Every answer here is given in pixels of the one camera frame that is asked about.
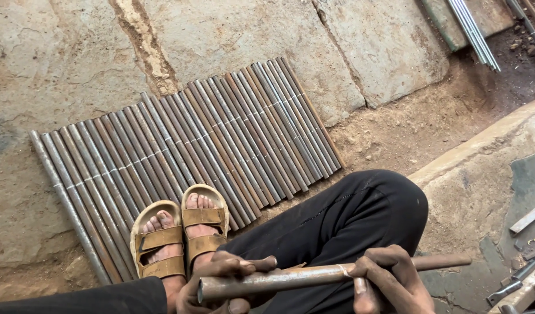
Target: dirt ground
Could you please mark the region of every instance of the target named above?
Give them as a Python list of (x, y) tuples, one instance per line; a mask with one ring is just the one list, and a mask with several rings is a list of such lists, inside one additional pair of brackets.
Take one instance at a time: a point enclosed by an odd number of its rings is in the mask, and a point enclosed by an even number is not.
[[(473, 62), (469, 49), (450, 58), (442, 82), (376, 110), (351, 113), (329, 133), (347, 167), (291, 201), (263, 210), (246, 232), (309, 198), (350, 172), (385, 168), (409, 175), (467, 141), (517, 107), (535, 99), (535, 56), (510, 45), (522, 35), (508, 30), (488, 40), (502, 72)], [(67, 292), (98, 285), (80, 246), (16, 269), (0, 268), (0, 301)]]

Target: hand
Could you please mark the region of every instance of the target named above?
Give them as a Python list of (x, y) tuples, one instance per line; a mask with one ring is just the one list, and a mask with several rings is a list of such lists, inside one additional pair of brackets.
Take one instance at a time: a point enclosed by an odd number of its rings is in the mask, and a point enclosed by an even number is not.
[[(391, 267), (392, 273), (382, 267)], [(380, 289), (398, 314), (434, 313), (434, 302), (426, 290), (409, 254), (398, 245), (368, 249), (353, 267), (347, 270), (353, 277), (364, 277)], [(369, 289), (358, 289), (355, 282), (356, 314), (372, 314), (378, 308)]]
[(176, 298), (176, 312), (179, 314), (245, 314), (250, 310), (250, 298), (221, 300), (211, 304), (198, 303), (198, 286), (205, 276), (247, 276), (254, 272), (268, 272), (277, 265), (269, 256), (258, 261), (244, 261), (241, 257), (226, 251), (216, 252), (211, 261), (196, 269), (190, 281), (180, 290)]

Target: brown sandal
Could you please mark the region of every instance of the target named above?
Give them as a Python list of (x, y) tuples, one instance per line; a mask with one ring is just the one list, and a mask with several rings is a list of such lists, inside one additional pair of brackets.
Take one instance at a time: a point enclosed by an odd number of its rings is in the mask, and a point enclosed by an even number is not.
[[(207, 196), (215, 207), (218, 208), (186, 208), (188, 197), (192, 193)], [(186, 267), (187, 277), (190, 277), (192, 265), (196, 256), (215, 252), (217, 248), (227, 243), (227, 232), (229, 230), (229, 211), (227, 203), (223, 196), (214, 188), (206, 184), (194, 184), (186, 190), (182, 197), (182, 224), (184, 234), (187, 239)], [(221, 234), (198, 236), (192, 239), (188, 238), (186, 227), (193, 225), (208, 225), (221, 230)]]
[[(156, 216), (157, 212), (165, 210), (173, 217), (174, 227), (143, 233), (143, 226)], [(131, 228), (130, 250), (133, 261), (136, 264), (137, 273), (140, 278), (147, 276), (157, 276), (164, 278), (172, 275), (183, 275), (184, 256), (172, 256), (162, 261), (156, 261), (144, 265), (142, 257), (152, 253), (167, 244), (182, 243), (182, 215), (180, 207), (171, 201), (157, 201), (145, 208), (138, 216)]]

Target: velcro strap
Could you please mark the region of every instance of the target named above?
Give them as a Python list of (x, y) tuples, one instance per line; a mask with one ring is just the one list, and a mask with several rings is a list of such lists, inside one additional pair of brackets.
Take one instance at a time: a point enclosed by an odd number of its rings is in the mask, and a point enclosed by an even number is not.
[(220, 235), (199, 236), (188, 240), (188, 260), (192, 262), (194, 258), (202, 253), (215, 252), (221, 244), (227, 243), (227, 239)]
[(136, 247), (140, 252), (174, 243), (182, 243), (181, 225), (136, 235)]
[(156, 261), (152, 264), (145, 265), (142, 270), (141, 278), (149, 276), (157, 276), (164, 278), (172, 275), (183, 275), (184, 272), (184, 256), (173, 256), (171, 258), (164, 259), (162, 261)]
[(218, 225), (221, 223), (219, 210), (222, 208), (195, 208), (182, 211), (184, 226), (193, 225)]

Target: person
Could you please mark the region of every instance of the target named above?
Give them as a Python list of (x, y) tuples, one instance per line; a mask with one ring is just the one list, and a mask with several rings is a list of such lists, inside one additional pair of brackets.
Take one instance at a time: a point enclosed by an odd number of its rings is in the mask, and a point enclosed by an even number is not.
[[(191, 193), (186, 208), (214, 208), (212, 200)], [(262, 225), (197, 255), (186, 282), (183, 274), (162, 279), (147, 276), (131, 282), (0, 303), (0, 313), (248, 313), (269, 296), (250, 296), (221, 303), (198, 303), (202, 276), (248, 275), (256, 271), (355, 263), (350, 276), (364, 277), (397, 313), (433, 313), (432, 299), (410, 257), (414, 255), (428, 216), (423, 191), (389, 170), (346, 175), (328, 189)], [(144, 233), (173, 225), (164, 210), (143, 223)], [(189, 241), (218, 236), (219, 228), (191, 225)], [(168, 244), (144, 255), (152, 264), (182, 256), (182, 244)], [(374, 313), (381, 305), (374, 293), (353, 281), (278, 292), (264, 313)]]

